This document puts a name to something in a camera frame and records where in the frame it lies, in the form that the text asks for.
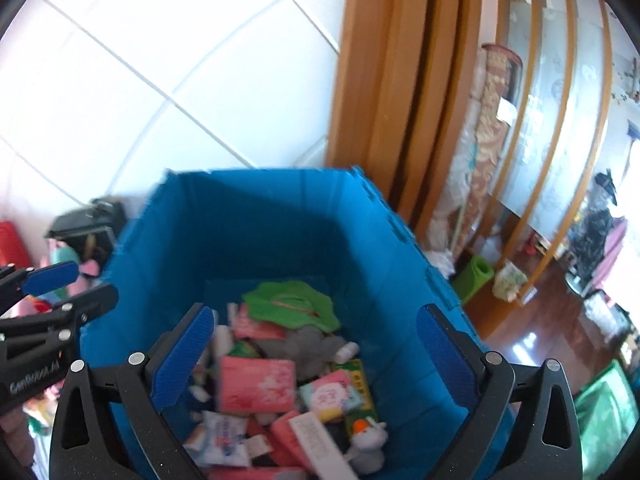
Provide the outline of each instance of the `pink cloth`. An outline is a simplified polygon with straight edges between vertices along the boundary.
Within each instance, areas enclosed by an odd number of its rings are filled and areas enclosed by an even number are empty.
[[[616,260],[622,252],[627,227],[628,222],[626,218],[614,219],[614,227],[607,235],[607,240],[604,244],[604,258],[593,272],[592,282],[595,290],[603,288],[605,280],[611,274],[613,266],[616,264]]]

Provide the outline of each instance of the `blue gripper pad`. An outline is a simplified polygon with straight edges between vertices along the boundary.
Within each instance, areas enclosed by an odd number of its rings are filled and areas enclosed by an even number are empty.
[[[468,410],[474,409],[480,399],[476,375],[458,345],[447,334],[447,330],[455,333],[455,328],[443,326],[424,306],[418,311],[416,329],[453,401]]]
[[[196,303],[176,328],[162,334],[151,349],[145,375],[151,388],[151,401],[158,412],[178,401],[215,325],[213,311]]]
[[[22,284],[24,294],[42,296],[47,292],[75,282],[79,276],[75,262],[62,262],[39,270],[32,270]]]

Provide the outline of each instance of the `red box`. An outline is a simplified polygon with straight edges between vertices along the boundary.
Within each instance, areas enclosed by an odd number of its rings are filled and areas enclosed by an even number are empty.
[[[0,266],[9,264],[15,264],[18,269],[32,267],[29,253],[14,225],[11,222],[0,222]]]

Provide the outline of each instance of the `pink soap box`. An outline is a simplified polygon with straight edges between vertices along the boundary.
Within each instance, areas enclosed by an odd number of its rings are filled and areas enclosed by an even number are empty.
[[[208,480],[306,480],[298,467],[217,467],[209,471]]]
[[[228,357],[220,359],[219,407],[224,413],[283,413],[293,410],[293,361]]]
[[[246,303],[240,305],[233,329],[236,339],[248,337],[250,339],[279,339],[284,341],[287,338],[286,330],[280,325],[269,321],[251,319]]]
[[[287,448],[287,450],[298,459],[298,461],[305,467],[307,471],[314,474],[316,471],[311,465],[305,451],[300,446],[296,434],[293,433],[289,421],[298,416],[299,413],[295,410],[291,410],[289,413],[281,416],[270,427],[271,433],[280,441],[280,443]]]

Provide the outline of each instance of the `white toy figure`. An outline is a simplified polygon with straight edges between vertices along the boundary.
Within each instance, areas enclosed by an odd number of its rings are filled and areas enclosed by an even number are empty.
[[[370,475],[385,465],[382,446],[389,437],[384,422],[376,422],[370,416],[353,423],[351,447],[344,456],[353,470],[359,475]]]

